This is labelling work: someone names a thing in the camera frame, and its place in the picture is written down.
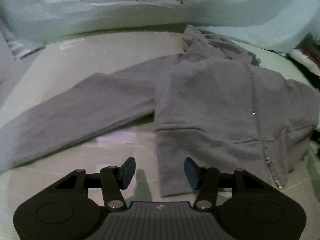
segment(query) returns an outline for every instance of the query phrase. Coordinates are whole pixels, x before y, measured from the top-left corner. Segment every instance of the metal zipper teeth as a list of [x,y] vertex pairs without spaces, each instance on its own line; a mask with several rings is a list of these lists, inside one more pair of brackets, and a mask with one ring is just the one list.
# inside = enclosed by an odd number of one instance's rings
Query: metal zipper teeth
[[253,107],[253,110],[252,110],[252,115],[254,117],[254,121],[255,121],[255,124],[256,124],[256,128],[257,128],[257,132],[258,132],[258,136],[259,136],[259,141],[261,143],[261,147],[262,147],[262,153],[263,153],[263,158],[264,158],[264,162],[267,166],[267,168],[269,169],[270,171],[270,174],[271,174],[271,177],[272,177],[272,180],[274,181],[274,183],[279,187],[279,188],[282,188],[282,185],[279,181],[279,176],[278,174],[275,172],[275,170],[273,169],[273,165],[272,165],[272,162],[270,161],[270,156],[266,153],[266,150],[267,150],[267,147],[265,147],[265,144],[264,144],[264,141],[263,141],[263,138],[262,138],[262,133],[261,133],[261,130],[260,130],[260,126],[259,126],[259,122],[258,122],[258,119],[257,119],[257,115],[256,115],[256,112],[254,110],[255,108],[255,86],[254,86],[254,83],[252,81],[252,72],[249,68],[248,65],[245,65],[250,73],[249,75],[249,80],[250,80],[250,85],[251,85],[251,94],[252,94],[252,107]]

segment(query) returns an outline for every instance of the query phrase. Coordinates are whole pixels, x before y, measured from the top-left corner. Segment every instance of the gray hoodie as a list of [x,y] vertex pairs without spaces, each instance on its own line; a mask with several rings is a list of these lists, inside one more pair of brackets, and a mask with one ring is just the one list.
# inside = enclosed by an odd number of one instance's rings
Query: gray hoodie
[[183,163],[243,168],[284,186],[317,125],[320,93],[259,67],[223,36],[188,26],[185,54],[96,73],[0,130],[0,169],[154,113],[161,195],[190,192]]

